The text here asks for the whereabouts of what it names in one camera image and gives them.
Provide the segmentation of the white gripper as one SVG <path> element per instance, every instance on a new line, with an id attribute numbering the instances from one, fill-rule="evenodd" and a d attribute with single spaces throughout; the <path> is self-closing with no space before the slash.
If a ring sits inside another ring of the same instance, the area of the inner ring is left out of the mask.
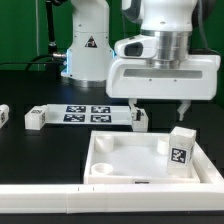
<path id="1" fill-rule="evenodd" d="M 144 59 L 116 56 L 110 67 L 106 92 L 111 98 L 128 98 L 134 121 L 140 120 L 136 99 L 183 100 L 179 120 L 189 109 L 189 100 L 211 100 L 217 91 L 218 55 L 189 55 L 176 69 L 152 68 Z"/>

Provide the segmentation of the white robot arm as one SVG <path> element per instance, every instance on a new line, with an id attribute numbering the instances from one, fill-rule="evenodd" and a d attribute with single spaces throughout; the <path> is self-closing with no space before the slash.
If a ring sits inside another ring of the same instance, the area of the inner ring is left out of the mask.
<path id="1" fill-rule="evenodd" d="M 188 53 L 192 14 L 199 0 L 121 0 L 140 33 L 109 45 L 106 0 L 71 0 L 73 41 L 62 54 L 64 78 L 80 86 L 105 86 L 111 98 L 129 100 L 133 118 L 139 99 L 180 100 L 184 113 L 192 100 L 216 94 L 221 58 Z"/>

